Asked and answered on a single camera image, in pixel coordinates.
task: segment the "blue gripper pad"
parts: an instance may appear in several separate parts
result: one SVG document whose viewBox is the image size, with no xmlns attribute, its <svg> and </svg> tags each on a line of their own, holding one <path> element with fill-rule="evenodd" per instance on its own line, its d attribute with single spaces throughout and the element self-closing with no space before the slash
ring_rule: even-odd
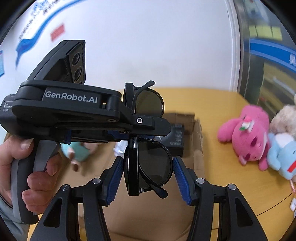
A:
<svg viewBox="0 0 296 241">
<path fill-rule="evenodd" d="M 192 199 L 196 197 L 195 184 L 189 173 L 189 169 L 186 168 L 181 157 L 174 157 L 173 170 L 181 192 L 182 199 L 187 203 L 187 205 L 191 206 Z"/>
<path fill-rule="evenodd" d="M 108 205 L 110 205 L 111 202 L 113 202 L 115 199 L 115 195 L 117 193 L 119 183 L 123 174 L 123 158 L 122 157 L 117 157 L 115 159 L 108 174 L 112 176 L 107 175 L 106 179 L 109 179 L 109 182 L 104 182 L 104 183 L 107 183 L 107 185 L 105 185 L 103 188 L 105 189 L 105 191 L 107 191 L 106 202 Z"/>
</svg>

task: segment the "camera lens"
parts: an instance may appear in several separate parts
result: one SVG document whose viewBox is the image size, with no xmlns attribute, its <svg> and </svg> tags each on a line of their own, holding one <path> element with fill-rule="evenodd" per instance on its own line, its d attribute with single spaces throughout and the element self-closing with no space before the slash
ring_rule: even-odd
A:
<svg viewBox="0 0 296 241">
<path fill-rule="evenodd" d="M 80 59 L 80 53 L 75 54 L 72 60 L 72 65 L 74 66 L 77 65 L 79 59 Z"/>
<path fill-rule="evenodd" d="M 77 81 L 77 80 L 79 79 L 79 77 L 80 77 L 80 75 L 81 75 L 81 72 L 82 72 L 81 67 L 78 68 L 78 69 L 75 71 L 75 74 L 74 74 L 74 80 L 75 80 L 75 81 Z"/>
</svg>

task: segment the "black box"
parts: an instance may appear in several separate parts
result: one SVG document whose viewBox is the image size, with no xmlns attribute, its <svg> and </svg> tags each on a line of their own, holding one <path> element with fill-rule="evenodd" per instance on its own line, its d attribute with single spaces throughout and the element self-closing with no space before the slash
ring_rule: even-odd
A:
<svg viewBox="0 0 296 241">
<path fill-rule="evenodd" d="M 172 124 L 171 131 L 166 137 L 155 137 L 154 140 L 161 142 L 174 156 L 183 156 L 184 151 L 184 126 Z"/>
</svg>

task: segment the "pink stuffed animal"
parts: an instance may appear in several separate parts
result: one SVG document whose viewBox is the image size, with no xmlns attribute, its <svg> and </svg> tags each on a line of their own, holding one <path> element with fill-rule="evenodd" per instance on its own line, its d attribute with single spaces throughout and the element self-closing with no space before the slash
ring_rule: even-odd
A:
<svg viewBox="0 0 296 241">
<path fill-rule="evenodd" d="M 224 123 L 218 131 L 220 142 L 232 142 L 240 163 L 257 161 L 259 170 L 268 168 L 267 152 L 270 148 L 268 140 L 269 117 L 259 106 L 247 105 L 242 109 L 239 118 Z"/>
</svg>

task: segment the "beige stuffed animal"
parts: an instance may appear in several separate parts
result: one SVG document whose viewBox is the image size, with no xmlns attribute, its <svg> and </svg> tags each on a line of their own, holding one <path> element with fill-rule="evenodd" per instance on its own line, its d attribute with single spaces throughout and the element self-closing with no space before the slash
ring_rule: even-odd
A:
<svg viewBox="0 0 296 241">
<path fill-rule="evenodd" d="M 272 119 L 269 130 L 274 134 L 288 132 L 296 140 L 296 106 L 285 105 Z"/>
</svg>

